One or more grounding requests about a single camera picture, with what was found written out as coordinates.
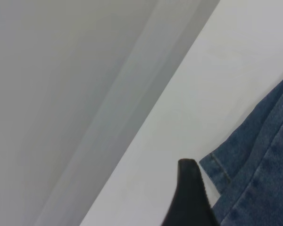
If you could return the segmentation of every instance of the blue denim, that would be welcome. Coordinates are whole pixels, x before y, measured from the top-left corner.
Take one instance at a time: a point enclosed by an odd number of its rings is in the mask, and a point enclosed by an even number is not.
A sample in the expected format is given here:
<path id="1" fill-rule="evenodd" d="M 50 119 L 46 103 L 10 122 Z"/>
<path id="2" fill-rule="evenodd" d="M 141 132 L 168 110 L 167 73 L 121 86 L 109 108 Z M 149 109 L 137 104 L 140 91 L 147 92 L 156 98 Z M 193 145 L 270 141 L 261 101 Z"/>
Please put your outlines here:
<path id="1" fill-rule="evenodd" d="M 221 226 L 283 226 L 283 81 L 200 164 Z"/>

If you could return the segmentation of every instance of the denim fabric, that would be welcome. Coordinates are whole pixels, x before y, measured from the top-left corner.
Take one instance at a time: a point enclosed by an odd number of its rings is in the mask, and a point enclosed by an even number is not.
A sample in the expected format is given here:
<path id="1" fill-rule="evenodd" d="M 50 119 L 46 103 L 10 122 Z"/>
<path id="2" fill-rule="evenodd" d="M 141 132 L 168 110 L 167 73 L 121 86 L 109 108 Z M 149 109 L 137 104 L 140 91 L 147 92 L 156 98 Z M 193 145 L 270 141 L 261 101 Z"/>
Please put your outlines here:
<path id="1" fill-rule="evenodd" d="M 283 226 L 283 81 L 200 164 L 221 226 Z"/>

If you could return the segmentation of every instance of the jeans seam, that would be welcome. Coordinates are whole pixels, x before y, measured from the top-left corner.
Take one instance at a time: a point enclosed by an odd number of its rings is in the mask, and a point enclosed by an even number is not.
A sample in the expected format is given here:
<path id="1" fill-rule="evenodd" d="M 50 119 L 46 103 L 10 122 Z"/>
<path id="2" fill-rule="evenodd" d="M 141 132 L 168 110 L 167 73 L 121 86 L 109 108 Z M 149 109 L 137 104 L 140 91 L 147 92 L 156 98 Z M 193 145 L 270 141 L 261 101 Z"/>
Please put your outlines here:
<path id="1" fill-rule="evenodd" d="M 222 166 L 222 164 L 219 162 L 219 160 L 217 159 L 217 157 L 213 154 L 210 153 L 211 158 L 215 161 L 216 165 L 222 170 L 224 177 L 226 178 L 227 182 L 230 183 L 231 182 L 231 178 L 228 175 L 228 173 L 226 172 L 225 168 Z"/>
<path id="2" fill-rule="evenodd" d="M 259 166 L 261 165 L 262 161 L 264 160 L 264 157 L 266 156 L 269 148 L 271 147 L 273 141 L 275 140 L 275 137 L 277 136 L 277 134 L 279 133 L 279 131 L 281 130 L 281 128 L 283 127 L 283 122 L 281 123 L 281 126 L 278 128 L 277 132 L 275 133 L 273 139 L 271 140 L 271 142 L 269 143 L 262 159 L 260 160 L 258 166 L 256 167 L 256 170 L 254 170 L 254 173 L 252 174 L 252 176 L 250 177 L 249 182 L 247 183 L 247 185 L 245 186 L 245 188 L 243 189 L 243 191 L 240 193 L 239 197 L 236 199 L 236 201 L 233 203 L 232 207 L 229 209 L 229 211 L 227 212 L 227 214 L 225 215 L 225 217 L 223 218 L 223 220 L 220 222 L 220 224 L 222 224 L 222 222 L 227 218 L 227 216 L 229 215 L 229 213 L 231 212 L 231 210 L 234 208 L 234 206 L 237 204 L 237 202 L 239 201 L 239 199 L 242 197 L 242 195 L 244 194 L 244 192 L 246 191 L 246 189 L 249 187 L 251 181 L 253 180 Z"/>

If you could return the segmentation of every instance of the white floor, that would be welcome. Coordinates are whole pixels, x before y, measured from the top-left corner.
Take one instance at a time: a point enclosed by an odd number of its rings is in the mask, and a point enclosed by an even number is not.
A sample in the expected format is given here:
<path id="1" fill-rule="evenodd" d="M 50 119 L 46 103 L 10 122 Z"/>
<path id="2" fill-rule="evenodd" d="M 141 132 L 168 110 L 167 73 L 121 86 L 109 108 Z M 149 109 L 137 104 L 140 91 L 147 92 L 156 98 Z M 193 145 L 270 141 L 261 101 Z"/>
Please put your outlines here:
<path id="1" fill-rule="evenodd" d="M 81 226 L 159 226 L 177 161 L 213 151 L 282 78 L 283 0 L 221 0 Z"/>

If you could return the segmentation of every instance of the gray wall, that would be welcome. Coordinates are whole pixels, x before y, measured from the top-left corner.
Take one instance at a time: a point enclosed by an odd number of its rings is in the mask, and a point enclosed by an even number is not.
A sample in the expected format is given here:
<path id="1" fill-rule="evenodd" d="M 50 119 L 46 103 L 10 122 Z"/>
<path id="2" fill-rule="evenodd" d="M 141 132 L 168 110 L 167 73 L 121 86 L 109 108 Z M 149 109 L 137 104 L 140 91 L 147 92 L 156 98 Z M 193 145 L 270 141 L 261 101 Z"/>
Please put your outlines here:
<path id="1" fill-rule="evenodd" d="M 31 226 L 156 0 L 0 0 L 0 226 Z"/>

